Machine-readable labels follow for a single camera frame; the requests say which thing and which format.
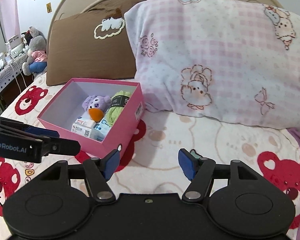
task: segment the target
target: pink box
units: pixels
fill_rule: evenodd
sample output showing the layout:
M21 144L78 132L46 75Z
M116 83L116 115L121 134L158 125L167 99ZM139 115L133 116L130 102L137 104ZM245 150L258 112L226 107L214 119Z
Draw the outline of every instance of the pink box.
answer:
M85 117L87 115L87 112L82 108L82 103L88 96L112 97L120 90L133 94L102 142L71 132L73 122L79 116ZM81 150L99 158L103 158L121 144L120 156L122 157L141 120L143 110L144 100L140 83L72 78L53 97L37 118L45 128L58 131L61 138L78 141Z

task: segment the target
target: pink curtain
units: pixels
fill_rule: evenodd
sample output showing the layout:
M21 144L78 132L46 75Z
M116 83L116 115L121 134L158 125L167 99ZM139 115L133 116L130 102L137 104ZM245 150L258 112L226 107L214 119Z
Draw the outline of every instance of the pink curtain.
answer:
M18 6L16 0L0 0L1 16L6 39L20 35Z

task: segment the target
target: pink pillow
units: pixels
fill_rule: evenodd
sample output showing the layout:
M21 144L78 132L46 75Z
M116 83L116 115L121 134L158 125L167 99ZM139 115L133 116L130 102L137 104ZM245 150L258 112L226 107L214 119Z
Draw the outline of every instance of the pink pillow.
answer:
M149 111L300 129L300 16L233 0L148 0L125 21Z

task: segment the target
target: blue gripper pad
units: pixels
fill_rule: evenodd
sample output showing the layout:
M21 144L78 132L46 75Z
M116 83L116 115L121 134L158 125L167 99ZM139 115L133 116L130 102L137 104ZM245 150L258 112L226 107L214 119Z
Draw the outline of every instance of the blue gripper pad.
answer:
M102 172L102 175L106 181L108 181L117 167L120 163L120 151L113 150L110 152L105 158L103 158L103 161L105 161L105 166Z
M23 131L28 132L28 133L32 133L32 134L35 134L35 135L42 135L42 136L60 138L60 135L57 131L43 129L43 128L40 128L40 127L31 126L27 129L24 129Z
M178 154L179 165L188 180L193 180L197 172L197 159L187 150L180 149Z

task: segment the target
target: blue plush pants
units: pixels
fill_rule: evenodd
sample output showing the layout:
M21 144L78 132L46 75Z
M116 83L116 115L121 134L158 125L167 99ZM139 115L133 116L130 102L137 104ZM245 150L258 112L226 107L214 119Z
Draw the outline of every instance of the blue plush pants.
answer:
M30 69L30 72L32 72L32 73L40 73L40 72L42 72L45 69L46 66L47 66L46 61L43 61L43 62L33 62L29 66L29 69Z

